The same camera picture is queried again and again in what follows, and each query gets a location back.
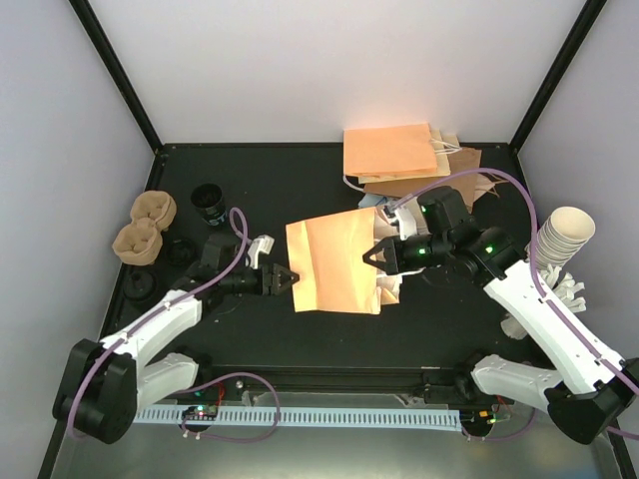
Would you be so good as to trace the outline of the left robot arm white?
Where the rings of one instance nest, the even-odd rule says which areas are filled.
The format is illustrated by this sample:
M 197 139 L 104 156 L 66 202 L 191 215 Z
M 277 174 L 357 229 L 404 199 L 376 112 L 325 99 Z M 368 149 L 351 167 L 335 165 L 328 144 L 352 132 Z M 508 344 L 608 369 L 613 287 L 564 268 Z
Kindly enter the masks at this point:
M 194 261 L 157 304 L 122 330 L 71 349 L 52 415 L 105 444 L 119 440 L 138 412 L 174 394 L 207 396 L 214 387 L 211 358 L 188 346 L 159 353 L 196 326 L 225 297 L 279 295 L 299 275 L 266 259 L 274 239 L 251 244 L 211 235 Z

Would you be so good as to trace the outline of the orange paper bag white handles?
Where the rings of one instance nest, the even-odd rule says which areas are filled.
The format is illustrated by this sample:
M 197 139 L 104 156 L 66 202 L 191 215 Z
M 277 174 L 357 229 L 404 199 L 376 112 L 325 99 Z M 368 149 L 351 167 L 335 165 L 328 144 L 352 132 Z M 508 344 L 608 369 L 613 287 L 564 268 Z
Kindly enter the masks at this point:
M 398 234 L 381 206 L 286 225 L 289 269 L 300 277 L 293 285 L 295 311 L 379 314 L 398 304 L 402 277 L 362 259 Z

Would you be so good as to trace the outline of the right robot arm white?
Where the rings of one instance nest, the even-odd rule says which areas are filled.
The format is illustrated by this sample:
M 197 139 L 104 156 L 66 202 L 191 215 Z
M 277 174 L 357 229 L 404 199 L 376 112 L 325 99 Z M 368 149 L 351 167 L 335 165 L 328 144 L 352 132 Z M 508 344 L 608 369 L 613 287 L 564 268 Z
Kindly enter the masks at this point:
M 637 397 L 637 359 L 599 341 L 506 231 L 479 226 L 457 190 L 437 187 L 417 204 L 426 233 L 409 209 L 386 205 L 381 216 L 397 233 L 378 240 L 363 261 L 388 276 L 452 268 L 513 316 L 552 363 L 543 369 L 487 355 L 456 373 L 456 395 L 466 402 L 505 396 L 547 413 L 573 441 L 592 443 Z

